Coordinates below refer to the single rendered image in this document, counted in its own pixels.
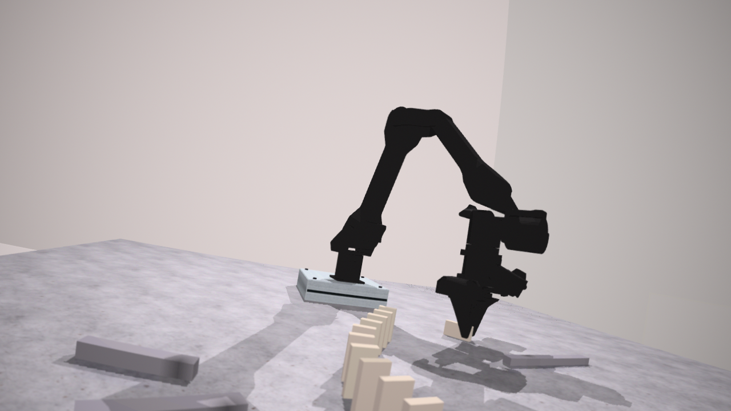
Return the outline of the beige rectangular block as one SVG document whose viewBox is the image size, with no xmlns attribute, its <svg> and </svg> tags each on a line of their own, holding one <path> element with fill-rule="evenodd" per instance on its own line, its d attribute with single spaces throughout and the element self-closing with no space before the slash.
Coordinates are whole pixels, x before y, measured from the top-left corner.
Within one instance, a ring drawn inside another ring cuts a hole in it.
<svg viewBox="0 0 731 411">
<path fill-rule="evenodd" d="M 391 343 L 391 341 L 392 341 L 392 334 L 393 334 L 393 328 L 394 328 L 394 324 L 395 324 L 395 314 L 396 314 L 396 310 L 397 309 L 394 309 L 394 308 L 391 308 L 391 307 L 386 307 L 386 306 L 379 306 L 379 310 L 393 312 L 393 314 L 392 314 L 392 320 L 391 320 L 391 330 L 389 331 L 389 338 L 388 338 L 388 341 L 387 341 L 388 343 Z"/>
<path fill-rule="evenodd" d="M 375 336 L 370 334 L 362 334 L 362 333 L 355 333 L 355 332 L 349 332 L 349 338 L 347 341 L 347 347 L 346 347 L 346 353 L 344 357 L 344 369 L 342 372 L 342 377 L 340 378 L 342 381 L 344 381 L 344 377 L 346 374 L 346 366 L 347 366 L 347 360 L 349 356 L 349 349 L 350 349 L 350 343 L 354 344 L 374 344 L 375 343 Z"/>
<path fill-rule="evenodd" d="M 413 395 L 410 376 L 379 376 L 373 411 L 401 411 L 404 400 Z"/>
<path fill-rule="evenodd" d="M 379 309 L 374 309 L 374 312 L 373 313 L 374 314 L 377 314 L 377 315 L 387 316 L 387 326 L 386 326 L 386 330 L 385 330 L 384 342 L 383 342 L 383 345 L 382 345 L 382 348 L 385 348 L 386 349 L 387 348 L 387 341 L 388 341 L 388 338 L 389 338 L 389 331 L 391 330 L 391 320 L 392 320 L 392 314 L 393 314 L 393 312 L 382 311 L 382 310 L 379 310 Z"/>
<path fill-rule="evenodd" d="M 366 325 L 360 325 L 360 324 L 353 324 L 352 332 L 355 333 L 362 333 L 362 334 L 370 334 L 374 335 L 376 333 L 376 328 L 372 326 L 366 326 Z"/>
<path fill-rule="evenodd" d="M 360 325 L 372 326 L 372 327 L 375 327 L 376 328 L 375 343 L 374 344 L 377 345 L 377 346 L 379 346 L 379 339 L 380 339 L 380 334 L 381 334 L 382 321 L 375 321 L 375 320 L 370 320 L 370 319 L 362 318 L 362 319 L 360 319 Z"/>
<path fill-rule="evenodd" d="M 380 334 L 379 346 L 378 346 L 379 356 L 380 356 L 382 353 L 382 345 L 384 342 L 385 330 L 386 330 L 386 326 L 387 326 L 387 316 L 368 313 L 367 319 L 375 320 L 375 321 L 382 321 L 382 328 L 381 328 L 381 334 Z"/>
<path fill-rule="evenodd" d="M 462 340 L 464 339 L 460 335 L 459 323 L 457 323 L 455 321 L 452 321 L 452 320 L 446 320 L 445 321 L 444 333 L 443 334 L 447 334 L 447 335 L 449 335 L 451 337 L 455 337 L 457 339 L 462 339 Z M 467 339 L 464 339 L 464 340 L 465 341 L 468 341 L 470 343 L 470 341 L 472 341 L 472 334 L 473 334 L 473 326 L 472 326 L 472 330 L 471 330 L 468 338 Z"/>
<path fill-rule="evenodd" d="M 409 398 L 404 400 L 401 411 L 442 411 L 444 402 L 437 396 L 426 398 Z"/>
<path fill-rule="evenodd" d="M 391 376 L 391 366 L 387 358 L 359 357 L 351 411 L 373 411 L 379 376 Z"/>
<path fill-rule="evenodd" d="M 379 348 L 375 344 L 350 343 L 349 356 L 342 389 L 343 398 L 352 398 L 359 366 L 359 357 L 378 358 Z"/>
</svg>

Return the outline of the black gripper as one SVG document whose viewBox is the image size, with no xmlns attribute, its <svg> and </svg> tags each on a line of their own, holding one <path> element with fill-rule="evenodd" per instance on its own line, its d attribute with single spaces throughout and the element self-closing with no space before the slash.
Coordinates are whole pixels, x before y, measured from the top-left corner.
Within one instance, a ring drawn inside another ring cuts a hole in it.
<svg viewBox="0 0 731 411">
<path fill-rule="evenodd" d="M 465 250 L 460 250 L 460 254 L 464 255 L 461 273 L 457 273 L 457 277 L 442 276 L 438 279 L 436 293 L 450 297 L 459 323 L 460 335 L 467 339 L 472 326 L 472 336 L 477 332 L 488 307 L 500 300 L 492 297 L 492 293 L 501 294 L 503 297 L 507 297 L 508 294 L 490 283 L 489 278 L 486 283 L 478 281 L 482 268 L 489 260 L 496 264 L 497 261 L 502 261 L 503 255 L 499 255 L 499 249 L 467 244 Z"/>
</svg>

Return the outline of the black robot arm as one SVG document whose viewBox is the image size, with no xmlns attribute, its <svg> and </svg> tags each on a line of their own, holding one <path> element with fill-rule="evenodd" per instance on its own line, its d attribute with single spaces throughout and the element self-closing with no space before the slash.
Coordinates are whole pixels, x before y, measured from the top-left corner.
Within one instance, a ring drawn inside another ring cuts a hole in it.
<svg viewBox="0 0 731 411">
<path fill-rule="evenodd" d="M 405 156 L 422 138 L 437 136 L 460 168 L 464 185 L 473 202 L 504 214 L 479 210 L 472 204 L 459 213 L 470 219 L 467 244 L 485 245 L 544 254 L 548 245 L 547 213 L 543 210 L 519 210 L 511 198 L 508 180 L 473 150 L 453 120 L 442 110 L 397 107 L 387 115 L 384 129 L 385 148 L 377 164 L 361 206 L 347 219 L 343 229 L 331 240 L 331 251 L 338 252 L 335 275 L 340 283 L 365 284 L 360 280 L 363 256 L 371 257 L 386 231 L 381 215 L 391 194 Z M 351 251 L 350 249 L 355 249 Z M 519 297 L 527 289 L 527 273 L 520 269 L 510 271 L 502 261 L 489 260 L 479 275 L 479 283 L 500 287 L 508 296 Z M 482 281 L 483 280 L 483 281 Z"/>
</svg>

